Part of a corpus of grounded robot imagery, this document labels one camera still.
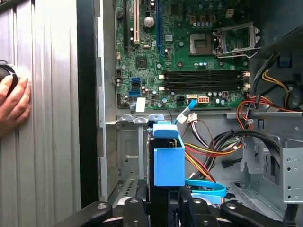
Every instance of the ribbed metal panel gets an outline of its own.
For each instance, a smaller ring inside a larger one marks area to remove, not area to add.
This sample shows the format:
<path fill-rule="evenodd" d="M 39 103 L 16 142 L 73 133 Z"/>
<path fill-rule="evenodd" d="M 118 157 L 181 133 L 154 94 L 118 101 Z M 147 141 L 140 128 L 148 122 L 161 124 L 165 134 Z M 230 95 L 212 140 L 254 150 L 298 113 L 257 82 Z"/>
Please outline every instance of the ribbed metal panel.
<path fill-rule="evenodd" d="M 32 72 L 28 122 L 0 143 L 0 227 L 50 227 L 81 208 L 75 0 L 0 13 L 0 58 Z"/>

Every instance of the hand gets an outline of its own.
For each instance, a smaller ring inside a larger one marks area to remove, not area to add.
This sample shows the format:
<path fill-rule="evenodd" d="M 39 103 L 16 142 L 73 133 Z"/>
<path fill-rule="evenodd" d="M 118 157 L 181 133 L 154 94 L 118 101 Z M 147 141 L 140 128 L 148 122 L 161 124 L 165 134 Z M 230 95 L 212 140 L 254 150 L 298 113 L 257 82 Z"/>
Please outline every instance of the hand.
<path fill-rule="evenodd" d="M 29 116 L 28 104 L 31 85 L 27 78 L 19 79 L 18 84 L 6 98 L 13 82 L 12 76 L 6 76 L 0 83 L 0 137 L 12 131 Z"/>

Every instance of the motherboard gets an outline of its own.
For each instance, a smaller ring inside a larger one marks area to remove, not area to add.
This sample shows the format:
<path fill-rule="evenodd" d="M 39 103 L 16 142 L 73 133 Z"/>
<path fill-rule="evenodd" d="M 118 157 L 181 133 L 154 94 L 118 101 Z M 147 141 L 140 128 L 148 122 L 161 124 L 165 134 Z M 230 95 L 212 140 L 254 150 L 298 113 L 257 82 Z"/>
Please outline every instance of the motherboard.
<path fill-rule="evenodd" d="M 259 32 L 248 0 L 116 0 L 118 108 L 235 108 Z"/>

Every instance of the blue drive bay latch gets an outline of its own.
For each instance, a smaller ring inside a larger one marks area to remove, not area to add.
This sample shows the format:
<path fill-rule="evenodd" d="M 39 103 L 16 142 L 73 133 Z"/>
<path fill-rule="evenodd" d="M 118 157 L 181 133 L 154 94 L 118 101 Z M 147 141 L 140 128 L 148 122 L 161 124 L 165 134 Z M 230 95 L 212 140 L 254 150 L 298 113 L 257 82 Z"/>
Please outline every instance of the blue drive bay latch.
<path fill-rule="evenodd" d="M 177 126 L 170 122 L 153 125 L 153 136 L 174 139 L 176 147 L 154 149 L 154 176 L 156 187 L 185 185 L 185 148 Z"/>

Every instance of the finger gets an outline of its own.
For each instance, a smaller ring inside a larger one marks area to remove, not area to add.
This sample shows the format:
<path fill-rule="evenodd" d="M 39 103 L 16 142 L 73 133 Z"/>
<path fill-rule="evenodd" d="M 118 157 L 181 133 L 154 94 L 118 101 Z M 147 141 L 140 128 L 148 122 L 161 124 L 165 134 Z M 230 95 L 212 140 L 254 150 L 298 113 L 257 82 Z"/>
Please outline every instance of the finger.
<path fill-rule="evenodd" d="M 25 111 L 15 120 L 15 127 L 22 124 L 29 117 L 30 105 L 27 105 Z"/>
<path fill-rule="evenodd" d="M 14 88 L 14 90 L 10 93 L 10 95 L 5 99 L 2 106 L 4 110 L 4 115 L 7 116 L 12 109 L 19 103 L 22 98 L 24 91 L 27 87 L 28 78 L 21 78 Z"/>
<path fill-rule="evenodd" d="M 31 84 L 27 83 L 27 87 L 20 101 L 14 107 L 14 109 L 8 114 L 7 116 L 8 120 L 10 119 L 14 120 L 18 118 L 26 110 L 30 98 L 30 92 L 31 92 Z"/>
<path fill-rule="evenodd" d="M 8 95 L 9 88 L 13 83 L 13 76 L 9 75 L 3 78 L 0 83 L 0 105 L 4 102 L 6 96 Z"/>

